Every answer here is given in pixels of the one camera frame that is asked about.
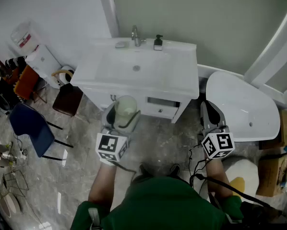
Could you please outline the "white and yellow egg cushion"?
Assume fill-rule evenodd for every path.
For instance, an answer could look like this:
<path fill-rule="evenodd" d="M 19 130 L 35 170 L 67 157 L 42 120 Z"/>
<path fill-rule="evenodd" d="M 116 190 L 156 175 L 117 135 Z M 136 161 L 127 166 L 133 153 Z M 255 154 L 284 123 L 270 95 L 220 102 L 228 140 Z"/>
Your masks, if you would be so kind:
<path fill-rule="evenodd" d="M 241 156 L 230 156 L 223 160 L 223 166 L 230 186 L 255 197 L 259 186 L 258 167 Z"/>

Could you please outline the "orange chair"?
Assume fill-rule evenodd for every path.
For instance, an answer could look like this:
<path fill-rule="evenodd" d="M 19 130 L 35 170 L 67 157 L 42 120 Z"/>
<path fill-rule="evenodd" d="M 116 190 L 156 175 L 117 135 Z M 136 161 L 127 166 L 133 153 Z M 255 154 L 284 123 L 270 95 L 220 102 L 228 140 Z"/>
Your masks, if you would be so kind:
<path fill-rule="evenodd" d="M 39 75 L 29 66 L 27 65 L 20 77 L 17 78 L 17 82 L 14 87 L 14 93 L 18 96 L 21 102 L 32 99 L 34 102 L 34 96 L 37 96 L 41 101 L 47 103 L 35 89 L 35 85 L 39 80 Z"/>

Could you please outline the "person's right forearm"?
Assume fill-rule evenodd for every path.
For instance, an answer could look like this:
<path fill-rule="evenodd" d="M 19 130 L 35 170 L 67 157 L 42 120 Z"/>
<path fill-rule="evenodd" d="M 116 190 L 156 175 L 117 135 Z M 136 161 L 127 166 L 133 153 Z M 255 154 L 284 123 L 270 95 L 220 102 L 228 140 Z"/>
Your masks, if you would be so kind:
<path fill-rule="evenodd" d="M 207 177 L 219 180 L 223 183 L 229 184 L 229 180 L 224 171 L 223 163 L 221 159 L 213 159 L 206 163 L 206 175 Z M 214 193 L 217 199 L 224 199 L 233 196 L 231 190 L 223 187 L 217 183 L 208 181 L 207 182 L 208 192 Z"/>

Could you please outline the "pink round bowl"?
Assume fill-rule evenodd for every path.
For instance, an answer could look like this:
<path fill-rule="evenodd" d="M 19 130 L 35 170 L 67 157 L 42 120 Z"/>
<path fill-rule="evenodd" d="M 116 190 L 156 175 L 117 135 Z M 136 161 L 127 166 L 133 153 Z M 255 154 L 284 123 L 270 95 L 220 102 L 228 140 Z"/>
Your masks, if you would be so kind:
<path fill-rule="evenodd" d="M 0 191 L 0 208 L 8 218 L 22 213 L 18 200 L 11 193 L 2 194 Z"/>

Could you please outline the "black shoe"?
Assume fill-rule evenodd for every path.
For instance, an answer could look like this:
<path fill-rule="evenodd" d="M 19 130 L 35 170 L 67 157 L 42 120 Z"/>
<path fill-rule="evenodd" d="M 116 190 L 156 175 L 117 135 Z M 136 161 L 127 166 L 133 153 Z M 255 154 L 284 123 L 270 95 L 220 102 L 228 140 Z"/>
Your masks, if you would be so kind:
<path fill-rule="evenodd" d="M 145 177 L 153 177 L 154 176 L 154 173 L 151 170 L 151 168 L 145 163 L 140 164 L 139 170 L 140 170 L 140 173 L 142 176 L 145 176 Z"/>
<path fill-rule="evenodd" d="M 179 164 L 174 164 L 172 165 L 172 167 L 170 168 L 169 171 L 169 175 L 170 177 L 177 177 L 179 175 L 180 172 L 180 166 Z"/>

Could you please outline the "white bathtub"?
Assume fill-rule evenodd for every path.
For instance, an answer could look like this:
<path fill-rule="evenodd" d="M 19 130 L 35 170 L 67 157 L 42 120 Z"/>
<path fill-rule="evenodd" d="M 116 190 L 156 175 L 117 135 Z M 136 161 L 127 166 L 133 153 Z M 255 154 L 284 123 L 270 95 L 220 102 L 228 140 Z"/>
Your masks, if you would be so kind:
<path fill-rule="evenodd" d="M 224 114 L 235 142 L 277 137 L 280 116 L 275 102 L 237 76 L 214 72 L 206 83 L 205 96 Z"/>

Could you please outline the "chrome faucet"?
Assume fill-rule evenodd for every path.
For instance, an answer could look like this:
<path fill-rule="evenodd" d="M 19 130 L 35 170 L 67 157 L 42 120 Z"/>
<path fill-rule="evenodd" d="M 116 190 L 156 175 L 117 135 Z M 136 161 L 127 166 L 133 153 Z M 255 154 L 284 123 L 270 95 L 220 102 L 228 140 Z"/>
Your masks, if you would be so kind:
<path fill-rule="evenodd" d="M 146 39 L 145 38 L 140 38 L 138 36 L 138 29 L 136 25 L 132 26 L 132 35 L 131 35 L 131 39 L 132 41 L 134 41 L 134 45 L 136 47 L 140 47 L 142 43 L 146 43 Z"/>

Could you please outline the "white sink vanity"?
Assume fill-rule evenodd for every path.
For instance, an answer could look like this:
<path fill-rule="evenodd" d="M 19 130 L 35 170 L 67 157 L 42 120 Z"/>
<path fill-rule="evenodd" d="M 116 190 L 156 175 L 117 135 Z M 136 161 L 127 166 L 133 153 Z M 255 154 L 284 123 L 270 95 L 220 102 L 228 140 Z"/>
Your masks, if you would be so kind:
<path fill-rule="evenodd" d="M 116 49 L 119 41 L 129 41 L 129 47 Z M 129 95 L 143 115 L 176 123 L 190 101 L 199 97 L 196 49 L 195 44 L 168 40 L 157 51 L 153 39 L 140 47 L 130 38 L 95 39 L 71 83 L 100 110 Z"/>

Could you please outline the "black soap dispenser bottle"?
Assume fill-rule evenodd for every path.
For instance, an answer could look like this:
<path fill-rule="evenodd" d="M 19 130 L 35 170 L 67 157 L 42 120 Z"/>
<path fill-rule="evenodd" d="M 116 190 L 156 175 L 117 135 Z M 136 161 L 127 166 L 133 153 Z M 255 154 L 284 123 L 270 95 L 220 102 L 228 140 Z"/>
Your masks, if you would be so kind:
<path fill-rule="evenodd" d="M 163 41 L 162 41 L 162 38 L 163 36 L 162 35 L 156 35 L 156 39 L 154 40 L 154 50 L 157 50 L 157 51 L 162 51 L 163 49 Z"/>

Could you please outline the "large open cardboard box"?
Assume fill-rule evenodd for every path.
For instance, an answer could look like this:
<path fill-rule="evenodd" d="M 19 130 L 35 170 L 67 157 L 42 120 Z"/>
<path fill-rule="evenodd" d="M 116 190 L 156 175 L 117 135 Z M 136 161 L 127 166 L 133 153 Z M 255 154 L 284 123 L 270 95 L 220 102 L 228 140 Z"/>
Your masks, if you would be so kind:
<path fill-rule="evenodd" d="M 287 182 L 287 153 L 270 154 L 260 158 L 258 175 L 257 195 L 273 197 L 283 193 Z"/>

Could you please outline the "light green textured glass cup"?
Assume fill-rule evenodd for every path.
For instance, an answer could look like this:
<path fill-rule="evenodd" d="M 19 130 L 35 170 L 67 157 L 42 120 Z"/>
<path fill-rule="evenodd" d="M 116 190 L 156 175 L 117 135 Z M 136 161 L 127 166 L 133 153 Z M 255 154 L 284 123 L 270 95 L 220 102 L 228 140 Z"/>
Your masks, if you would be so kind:
<path fill-rule="evenodd" d="M 137 101 L 129 95 L 121 96 L 115 101 L 114 109 L 114 126 L 125 128 L 137 113 Z"/>

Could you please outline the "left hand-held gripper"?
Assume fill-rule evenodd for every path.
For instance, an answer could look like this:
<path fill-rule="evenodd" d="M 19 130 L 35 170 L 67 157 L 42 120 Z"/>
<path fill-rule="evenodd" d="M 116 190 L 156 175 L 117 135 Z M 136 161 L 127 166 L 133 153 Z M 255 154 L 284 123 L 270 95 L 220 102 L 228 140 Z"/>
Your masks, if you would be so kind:
<path fill-rule="evenodd" d="M 102 114 L 102 128 L 96 137 L 96 153 L 103 161 L 120 162 L 129 147 L 131 133 L 135 130 L 141 115 L 141 111 L 137 111 L 125 125 L 119 125 L 120 131 L 116 130 L 114 129 L 116 116 L 115 104 L 116 101 Z"/>

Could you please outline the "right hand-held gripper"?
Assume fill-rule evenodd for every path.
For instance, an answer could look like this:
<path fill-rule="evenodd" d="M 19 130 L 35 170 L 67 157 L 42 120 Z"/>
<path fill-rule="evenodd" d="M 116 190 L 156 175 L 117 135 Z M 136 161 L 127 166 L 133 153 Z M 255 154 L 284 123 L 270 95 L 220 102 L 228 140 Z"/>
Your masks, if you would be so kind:
<path fill-rule="evenodd" d="M 204 129 L 201 145 L 208 159 L 220 159 L 229 155 L 234 149 L 233 133 L 226 126 L 223 112 L 212 102 L 201 103 L 201 123 Z"/>

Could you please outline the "blue chair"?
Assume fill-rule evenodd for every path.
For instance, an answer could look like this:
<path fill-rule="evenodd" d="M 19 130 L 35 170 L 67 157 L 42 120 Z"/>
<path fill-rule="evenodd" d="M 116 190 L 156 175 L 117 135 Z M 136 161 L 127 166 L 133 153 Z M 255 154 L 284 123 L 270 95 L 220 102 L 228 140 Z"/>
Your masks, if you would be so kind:
<path fill-rule="evenodd" d="M 18 103 L 13 108 L 9 115 L 9 121 L 15 135 L 28 135 L 30 137 L 36 154 L 40 158 L 55 161 L 64 160 L 45 155 L 50 146 L 55 142 L 66 147 L 73 148 L 72 145 L 55 139 L 55 136 L 50 129 L 52 126 L 62 130 L 61 127 L 47 121 L 37 110 L 24 103 Z"/>

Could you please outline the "white round trash bin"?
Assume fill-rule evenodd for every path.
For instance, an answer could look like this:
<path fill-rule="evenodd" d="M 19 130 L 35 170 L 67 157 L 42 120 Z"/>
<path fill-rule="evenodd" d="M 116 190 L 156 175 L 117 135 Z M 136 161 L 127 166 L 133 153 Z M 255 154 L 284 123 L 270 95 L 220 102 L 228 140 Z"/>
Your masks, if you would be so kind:
<path fill-rule="evenodd" d="M 70 66 L 63 66 L 61 68 L 62 70 L 67 70 L 68 72 L 70 72 L 71 74 L 74 74 L 75 70 L 70 67 Z M 68 84 L 71 81 L 71 76 L 67 73 L 60 73 L 59 74 L 59 79 L 61 82 L 63 82 L 63 84 Z"/>

